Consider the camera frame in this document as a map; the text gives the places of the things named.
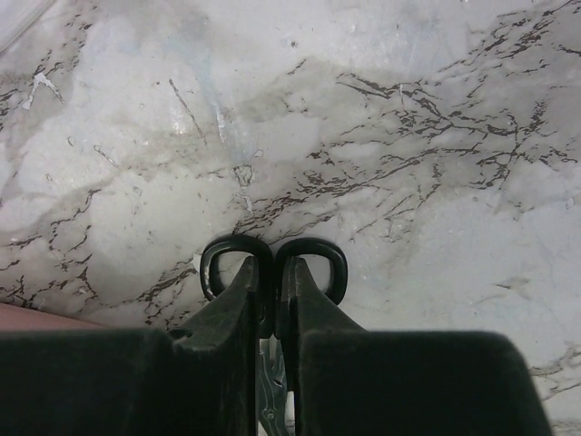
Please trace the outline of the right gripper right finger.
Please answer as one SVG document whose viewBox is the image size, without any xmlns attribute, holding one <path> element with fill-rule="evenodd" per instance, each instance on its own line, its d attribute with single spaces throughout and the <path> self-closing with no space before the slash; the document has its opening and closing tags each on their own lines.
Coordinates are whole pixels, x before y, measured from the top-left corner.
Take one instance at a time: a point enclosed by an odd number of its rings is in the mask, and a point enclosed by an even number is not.
<svg viewBox="0 0 581 436">
<path fill-rule="evenodd" d="M 317 287 L 281 274 L 299 435 L 548 435 L 524 358 L 494 332 L 370 332 Z"/>
</svg>

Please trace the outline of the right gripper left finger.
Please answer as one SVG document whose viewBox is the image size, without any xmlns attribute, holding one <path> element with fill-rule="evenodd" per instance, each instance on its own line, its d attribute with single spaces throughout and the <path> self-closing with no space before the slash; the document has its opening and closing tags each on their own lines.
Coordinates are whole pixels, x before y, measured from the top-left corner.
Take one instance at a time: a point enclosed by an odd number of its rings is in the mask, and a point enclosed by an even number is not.
<svg viewBox="0 0 581 436">
<path fill-rule="evenodd" d="M 153 328 L 3 332 L 4 435 L 254 435 L 259 265 L 178 335 Z"/>
</svg>

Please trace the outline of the metal scissors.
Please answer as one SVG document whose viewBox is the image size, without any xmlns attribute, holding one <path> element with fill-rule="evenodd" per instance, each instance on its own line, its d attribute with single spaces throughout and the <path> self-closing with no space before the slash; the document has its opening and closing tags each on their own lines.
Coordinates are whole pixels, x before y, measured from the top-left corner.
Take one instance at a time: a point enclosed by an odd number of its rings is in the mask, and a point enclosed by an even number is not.
<svg viewBox="0 0 581 436">
<path fill-rule="evenodd" d="M 303 237 L 283 244 L 273 253 L 263 241 L 248 235 L 223 236 L 212 241 L 201 258 L 204 296 L 213 300 L 226 291 L 218 272 L 219 258 L 226 253 L 246 253 L 258 268 L 258 332 L 263 339 L 275 337 L 281 343 L 286 394 L 284 424 L 287 431 L 304 433 L 300 395 L 300 346 L 308 332 L 357 330 L 359 326 L 342 312 L 348 285 L 348 262 L 334 243 Z M 304 255 L 316 255 L 330 265 L 328 287 L 314 281 Z"/>
</svg>

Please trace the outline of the pink medicine kit case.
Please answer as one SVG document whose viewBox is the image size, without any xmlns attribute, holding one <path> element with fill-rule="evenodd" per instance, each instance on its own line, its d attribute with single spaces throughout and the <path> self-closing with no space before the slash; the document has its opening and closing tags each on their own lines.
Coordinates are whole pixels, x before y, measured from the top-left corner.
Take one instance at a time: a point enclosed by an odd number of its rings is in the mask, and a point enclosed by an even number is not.
<svg viewBox="0 0 581 436">
<path fill-rule="evenodd" d="M 84 322 L 5 303 L 0 304 L 0 329 L 2 332 L 40 332 L 101 328 L 102 325 L 92 322 Z"/>
</svg>

